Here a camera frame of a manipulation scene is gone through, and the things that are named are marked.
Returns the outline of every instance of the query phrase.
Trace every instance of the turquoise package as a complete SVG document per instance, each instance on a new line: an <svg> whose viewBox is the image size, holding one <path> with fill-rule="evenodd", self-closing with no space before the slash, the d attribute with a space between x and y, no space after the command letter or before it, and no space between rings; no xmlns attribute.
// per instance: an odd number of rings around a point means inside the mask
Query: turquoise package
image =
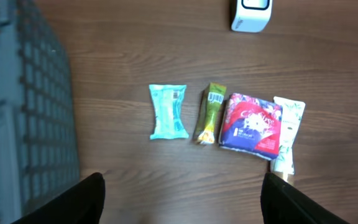
<svg viewBox="0 0 358 224"><path fill-rule="evenodd" d="M155 111L155 129L150 139L188 138L180 120L186 85L149 85Z"/></svg>

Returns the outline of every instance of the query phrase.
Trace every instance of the brown wooden tabletop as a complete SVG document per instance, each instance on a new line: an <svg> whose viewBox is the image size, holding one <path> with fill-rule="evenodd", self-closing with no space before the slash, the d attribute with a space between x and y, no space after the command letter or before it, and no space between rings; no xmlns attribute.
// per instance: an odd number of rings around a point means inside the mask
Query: brown wooden tabletop
<svg viewBox="0 0 358 224"><path fill-rule="evenodd" d="M149 140L148 84L187 85L192 134L209 82L304 101L295 186L358 223L358 1L274 1L260 34L230 31L228 0L37 3L71 59L82 176L106 179L101 223L263 223L266 161Z"/></svg>

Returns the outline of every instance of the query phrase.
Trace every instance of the gray basket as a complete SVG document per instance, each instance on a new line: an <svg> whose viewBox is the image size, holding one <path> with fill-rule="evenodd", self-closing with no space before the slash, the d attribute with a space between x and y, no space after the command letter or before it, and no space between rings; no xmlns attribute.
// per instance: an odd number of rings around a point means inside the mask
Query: gray basket
<svg viewBox="0 0 358 224"><path fill-rule="evenodd" d="M31 0L0 0L0 222L78 181L66 52Z"/></svg>

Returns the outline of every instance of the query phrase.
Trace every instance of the white device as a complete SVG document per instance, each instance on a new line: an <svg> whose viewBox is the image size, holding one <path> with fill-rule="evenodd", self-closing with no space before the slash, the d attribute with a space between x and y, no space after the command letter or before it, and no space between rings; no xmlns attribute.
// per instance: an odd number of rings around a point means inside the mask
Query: white device
<svg viewBox="0 0 358 224"><path fill-rule="evenodd" d="M232 0L231 29L237 32L260 32L270 20L273 0Z"/></svg>

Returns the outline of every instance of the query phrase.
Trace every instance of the yellow-green packet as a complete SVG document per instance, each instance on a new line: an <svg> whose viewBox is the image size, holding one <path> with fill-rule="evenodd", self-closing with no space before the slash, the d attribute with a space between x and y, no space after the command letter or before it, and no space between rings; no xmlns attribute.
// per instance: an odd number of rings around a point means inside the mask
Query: yellow-green packet
<svg viewBox="0 0 358 224"><path fill-rule="evenodd" d="M200 113L193 139L200 144L215 142L214 129L218 111L222 105L226 86L210 83L203 92Z"/></svg>

